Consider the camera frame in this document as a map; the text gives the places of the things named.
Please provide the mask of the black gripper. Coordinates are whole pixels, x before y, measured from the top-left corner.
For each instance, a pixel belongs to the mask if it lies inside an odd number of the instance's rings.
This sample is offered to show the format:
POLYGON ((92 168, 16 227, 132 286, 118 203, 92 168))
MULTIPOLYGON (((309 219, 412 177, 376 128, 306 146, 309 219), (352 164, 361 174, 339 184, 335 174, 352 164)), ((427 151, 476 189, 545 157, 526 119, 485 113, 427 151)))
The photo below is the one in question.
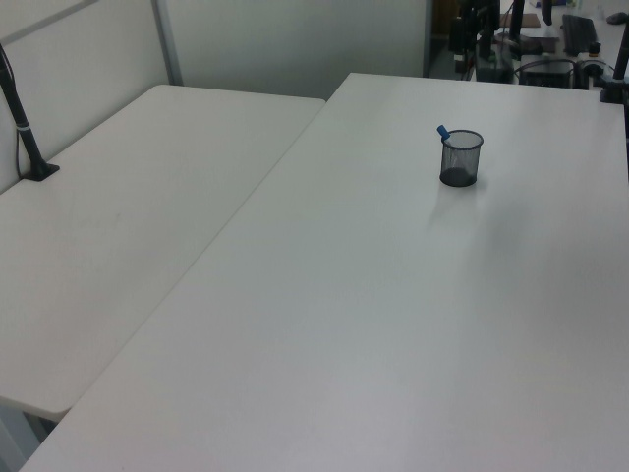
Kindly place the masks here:
POLYGON ((462 0, 461 17, 450 22, 449 50, 463 53, 466 50, 465 24, 470 30, 481 30, 478 39, 478 56, 485 61, 492 53, 493 31, 497 30, 497 0, 462 0))

